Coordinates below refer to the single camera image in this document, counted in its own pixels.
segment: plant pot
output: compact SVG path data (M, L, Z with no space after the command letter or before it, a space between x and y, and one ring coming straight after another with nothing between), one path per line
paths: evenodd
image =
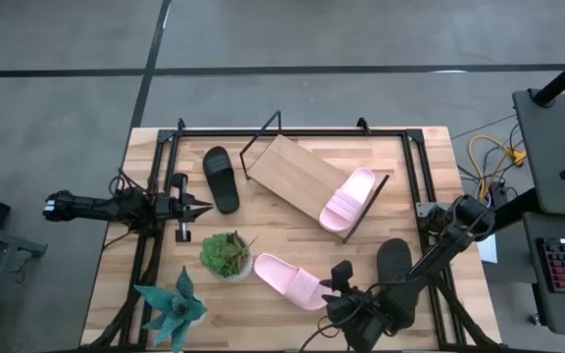
M243 239L243 237L241 235L238 235L238 237L239 237L239 241L241 241L241 243L243 245L247 246L247 241L245 241L245 239ZM248 276L250 276L253 268L254 268L254 258L252 257L252 253L248 249L247 261L245 262L245 265L243 265L243 268L238 273L238 275L224 277L220 274L215 273L214 271L212 271L209 268L207 268L207 269L219 281L222 281L222 282L238 282L238 281L242 281L242 280L246 279Z

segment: concrete floor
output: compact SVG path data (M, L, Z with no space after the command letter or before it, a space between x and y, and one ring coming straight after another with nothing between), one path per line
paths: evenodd
M161 0L0 0L0 70L143 68ZM175 0L157 67L565 63L565 0ZM155 77L142 126L448 126L458 135L512 115L511 93L554 72ZM11 286L0 352L76 347L105 225L44 222L62 188L107 196L121 163L140 77L0 78L0 200L10 233L46 241L45 258ZM515 119L453 140L505 140ZM475 148L482 158L488 146ZM501 155L493 156L491 165ZM519 192L529 169L505 175ZM474 185L464 183L466 190ZM503 341L565 352L565 336L526 322L525 284L491 281Z

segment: yellow cable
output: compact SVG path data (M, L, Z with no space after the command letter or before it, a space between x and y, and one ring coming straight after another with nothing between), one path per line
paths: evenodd
M483 201L486 197L486 195L488 194L488 186L487 186L487 181L485 178L485 172L486 171L482 171L481 168L479 167L479 164L477 163L477 159L474 157L473 151L472 151L472 146L473 143L478 140L478 139L486 139L488 141L491 141L493 143L495 143L499 148L502 148L505 150L505 155L503 156L503 158L500 160L500 163L498 164L498 167L496 168L496 172L494 172L492 174L492 176L494 176L500 169L500 166L502 165L502 163L505 161L505 159L508 156L511 156L513 158L513 163L517 166L522 165L523 161L525 160L525 158L527 158L527 152L525 151L516 151L516 150L512 150L510 147L505 146L504 144L502 144L500 141L498 141L497 139L495 139L492 136L488 136L488 135L476 135L473 136L470 139L470 142L468 143L468 156L470 157L470 161L472 162L473 166L475 166L475 170L477 170L477 174L479 175L479 179L481 180L481 189L477 190L477 192L479 192L479 200ZM518 142L514 147L517 147L519 145L521 145L523 143L523 141Z
M514 146L514 148L520 146L521 144L523 144L523 142L524 142L524 141L519 141L518 143L516 143L516 145ZM524 153L524 154L525 154L525 157L524 157L524 158L527 157L527 154L526 154L526 152L524 152L524 151L523 151L523 152L514 151L514 152L515 152L514 155L515 155L515 154L522 154L522 153ZM491 174L490 178L495 177L495 176L500 172L500 166L502 166L502 163L505 162L505 160L507 159L507 157L509 157L509 153L505 153L505 155L502 157L502 159L500 160L500 162L498 162L498 166L496 166L496 170L494 171L494 173ZM517 165L517 162L516 162L516 158L515 158L515 157L514 157L514 162L513 162L513 163ZM480 200L484 200L484 199L486 198L486 196L488 195L488 192L489 192L489 190L488 190L489 187L488 187L488 185L486 185L486 182L485 182L485 181L483 181L483 185L485 186L485 188L482 188L482 189L481 189Z
M495 143L496 145L498 145L498 147L503 148L505 150L505 153L509 153L510 149L508 147L505 147L502 143L500 143L500 141L498 141L497 139L491 137L491 136L487 136L487 135L476 135L473 136L470 139L470 142L468 143L468 156L470 156L470 161L472 162L472 165L475 166L475 170L477 170L477 174L479 175L479 179L482 180L482 189L477 190L479 192L479 200L483 201L483 190L486 189L486 181L485 181L485 171L482 171L481 168L479 167L479 164L477 163L477 159L475 158L473 152L472 152L472 146L473 143L478 140L478 139L486 139L488 141L491 141L493 143Z

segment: pink slide sandal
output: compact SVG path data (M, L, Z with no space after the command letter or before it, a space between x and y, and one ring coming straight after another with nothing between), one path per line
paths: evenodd
M308 272L296 268L271 254L261 254L254 262L258 277L304 310L318 310L326 306L322 294L333 294L330 288Z
M333 232L352 226L370 195L375 179L374 173L367 168L355 170L322 210L320 225Z

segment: aloe plant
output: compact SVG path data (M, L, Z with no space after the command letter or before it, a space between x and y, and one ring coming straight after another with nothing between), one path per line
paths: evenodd
M200 261L223 277L238 275L250 256L250 245L241 242L236 230L215 234L202 242Z
M134 288L152 308L161 312L158 318L143 326L145 329L159 330L154 346L170 337L174 353L181 352L189 325L206 313L202 302L193 296L193 282L184 266L175 291L143 285L135 285Z

